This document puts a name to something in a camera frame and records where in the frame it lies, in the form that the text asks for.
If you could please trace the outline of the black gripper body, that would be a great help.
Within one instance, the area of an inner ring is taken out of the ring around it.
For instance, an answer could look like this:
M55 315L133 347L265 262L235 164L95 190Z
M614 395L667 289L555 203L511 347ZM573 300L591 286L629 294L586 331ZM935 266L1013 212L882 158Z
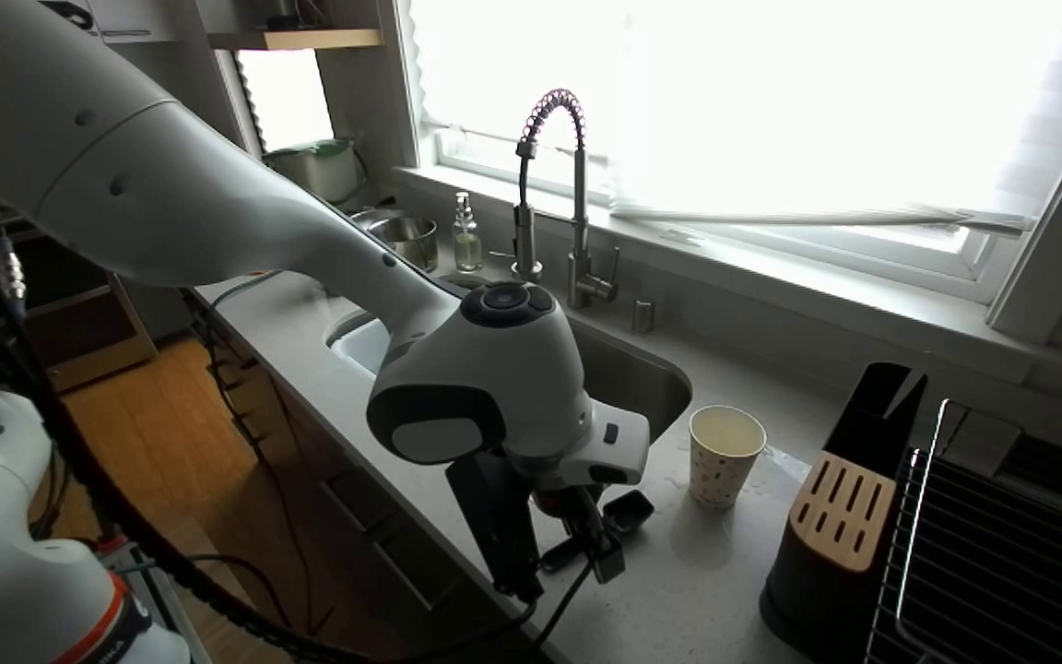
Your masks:
M511 468L497 453L470 453L446 468L454 503L482 555L490 584L497 593L514 593L521 602L539 602L539 539L532 528L532 508L557 518L557 497L564 492L591 492L598 488L564 488L564 492L539 492L529 475Z

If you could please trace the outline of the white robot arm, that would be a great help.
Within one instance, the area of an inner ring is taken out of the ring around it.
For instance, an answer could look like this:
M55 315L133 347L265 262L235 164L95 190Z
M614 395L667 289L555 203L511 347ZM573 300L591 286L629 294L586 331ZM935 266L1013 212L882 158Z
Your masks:
M503 592L539 592L539 497L600 584L625 572L598 492L645 475L648 421L586 393L576 327L541 286L442 289L41 0L0 0L0 198L133 279L283 271L334 289L393 336L373 439L452 475Z

